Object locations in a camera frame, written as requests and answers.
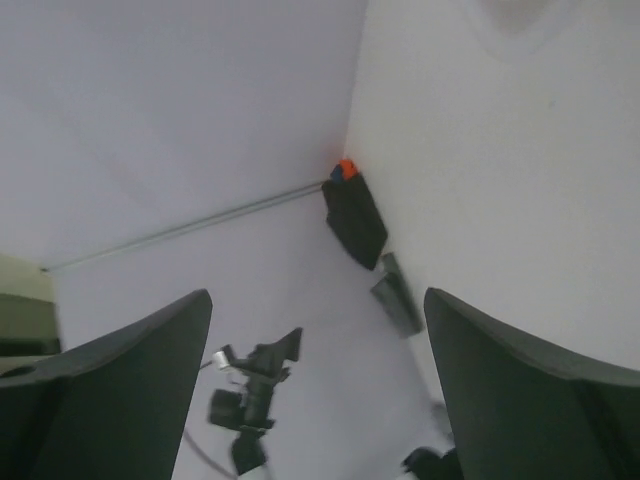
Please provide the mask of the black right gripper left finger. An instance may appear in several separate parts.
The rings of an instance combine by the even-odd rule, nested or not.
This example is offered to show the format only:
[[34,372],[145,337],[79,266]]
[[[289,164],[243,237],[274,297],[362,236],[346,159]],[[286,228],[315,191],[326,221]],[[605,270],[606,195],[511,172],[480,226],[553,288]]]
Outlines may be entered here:
[[2,478],[171,478],[211,315],[196,290],[2,375]]

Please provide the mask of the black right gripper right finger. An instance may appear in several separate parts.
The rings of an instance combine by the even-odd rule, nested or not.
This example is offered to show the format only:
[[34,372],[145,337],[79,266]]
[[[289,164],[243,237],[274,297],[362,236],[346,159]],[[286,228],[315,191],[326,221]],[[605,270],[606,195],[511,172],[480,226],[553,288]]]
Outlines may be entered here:
[[429,340],[467,479],[636,479],[639,373],[424,296]]

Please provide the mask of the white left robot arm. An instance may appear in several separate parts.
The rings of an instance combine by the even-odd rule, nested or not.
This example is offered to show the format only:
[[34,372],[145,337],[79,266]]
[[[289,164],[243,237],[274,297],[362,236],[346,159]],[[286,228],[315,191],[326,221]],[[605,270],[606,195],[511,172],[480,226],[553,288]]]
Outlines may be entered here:
[[258,344],[244,358],[229,344],[212,357],[212,364],[225,373],[238,373],[240,389],[214,391],[208,422],[236,434],[230,458],[237,479],[272,479],[262,438],[273,429],[270,417],[276,387],[290,376],[290,365],[300,359],[303,330],[295,328],[281,339]]

